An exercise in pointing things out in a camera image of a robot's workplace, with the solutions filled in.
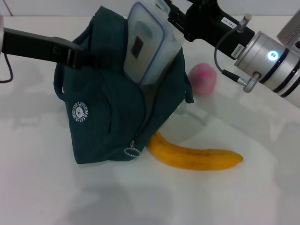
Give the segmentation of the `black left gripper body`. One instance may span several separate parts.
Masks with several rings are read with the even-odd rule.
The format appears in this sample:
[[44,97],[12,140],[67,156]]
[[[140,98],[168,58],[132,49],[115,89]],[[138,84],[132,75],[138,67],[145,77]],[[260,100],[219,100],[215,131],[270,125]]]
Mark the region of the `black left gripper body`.
[[53,38],[4,28],[3,53],[38,60],[52,59]]

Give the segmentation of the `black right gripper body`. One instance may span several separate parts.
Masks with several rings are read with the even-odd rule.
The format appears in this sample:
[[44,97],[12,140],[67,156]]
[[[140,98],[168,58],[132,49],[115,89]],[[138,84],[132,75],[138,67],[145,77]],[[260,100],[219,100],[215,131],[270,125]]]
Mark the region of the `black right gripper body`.
[[[237,25],[239,22],[225,13],[216,0],[192,0],[192,5],[186,11],[184,19],[184,36],[187,41],[193,42],[202,39],[215,47],[218,41],[233,29],[230,24]],[[218,50],[231,59],[238,46],[246,47],[255,32],[245,28],[242,33],[230,34],[220,44]]]

